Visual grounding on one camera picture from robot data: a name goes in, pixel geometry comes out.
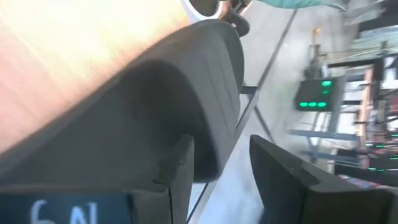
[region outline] green led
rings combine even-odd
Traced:
[[[318,107],[325,107],[326,106],[326,103],[325,102],[319,102],[318,103]]]
[[[331,81],[323,81],[322,82],[322,86],[330,86],[331,85]]]

